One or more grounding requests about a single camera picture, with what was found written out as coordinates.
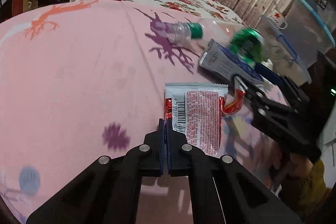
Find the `barcode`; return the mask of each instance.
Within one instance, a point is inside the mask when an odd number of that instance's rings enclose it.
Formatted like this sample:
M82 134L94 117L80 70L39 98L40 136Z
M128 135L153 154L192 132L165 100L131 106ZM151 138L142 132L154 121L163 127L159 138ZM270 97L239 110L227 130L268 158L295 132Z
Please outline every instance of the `barcode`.
M177 112L175 112L176 119L176 129L175 131L179 131L185 133L185 102L175 102L175 106L177 108Z

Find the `blue lid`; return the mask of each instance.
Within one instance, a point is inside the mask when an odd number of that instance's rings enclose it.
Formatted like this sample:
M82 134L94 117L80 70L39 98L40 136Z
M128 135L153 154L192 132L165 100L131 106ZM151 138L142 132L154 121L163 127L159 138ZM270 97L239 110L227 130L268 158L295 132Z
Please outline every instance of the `blue lid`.
M330 41L333 44L333 47L336 47L333 36L331 35L328 27L324 24L323 20L319 17L319 15L314 11L314 9L305 0L299 0L299 1L311 12L311 14L315 17L316 21L321 25L322 29L325 31L325 33L329 37Z

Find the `orange branch print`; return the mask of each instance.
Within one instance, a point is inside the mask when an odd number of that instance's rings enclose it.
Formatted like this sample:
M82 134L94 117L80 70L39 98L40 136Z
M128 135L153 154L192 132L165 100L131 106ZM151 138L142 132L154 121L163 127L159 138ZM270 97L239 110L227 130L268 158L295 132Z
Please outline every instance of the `orange branch print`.
M94 0L90 2L81 1L75 5L67 5L67 4L53 5L50 10L40 15L40 17L37 20L33 20L31 22L31 27L25 30L25 36L27 37L31 33L30 40L32 40L35 36L37 36L44 30L44 25L46 24L52 25L52 28L50 29L50 31L56 30L56 28L58 27L58 24L53 21L47 21L47 18L49 16L89 8L91 7L93 3L96 3L96 2L98 2L98 0Z

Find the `purple flower print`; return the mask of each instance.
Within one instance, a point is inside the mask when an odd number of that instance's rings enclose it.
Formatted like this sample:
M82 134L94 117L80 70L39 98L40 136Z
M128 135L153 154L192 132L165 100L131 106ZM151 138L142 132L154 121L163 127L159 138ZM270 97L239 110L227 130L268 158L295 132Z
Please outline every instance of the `purple flower print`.
M113 148L114 151L118 149L126 149L130 144L130 137L126 136L126 129L120 130L120 124L113 122L105 127L103 137L103 144L108 144L107 148Z

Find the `pink bedsheet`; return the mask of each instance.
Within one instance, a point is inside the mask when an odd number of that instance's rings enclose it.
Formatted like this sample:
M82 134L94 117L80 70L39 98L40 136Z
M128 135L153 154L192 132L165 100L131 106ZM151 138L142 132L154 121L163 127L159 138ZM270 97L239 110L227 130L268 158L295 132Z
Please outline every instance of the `pink bedsheet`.
M197 55L159 36L162 22L198 19L94 0L0 24L0 195L21 223L101 155L141 144L163 117L165 82L208 82ZM270 96L284 101L276 87ZM246 107L223 118L220 152L269 185L271 140L250 121ZM186 178L144 179L137 223L191 224L190 208Z

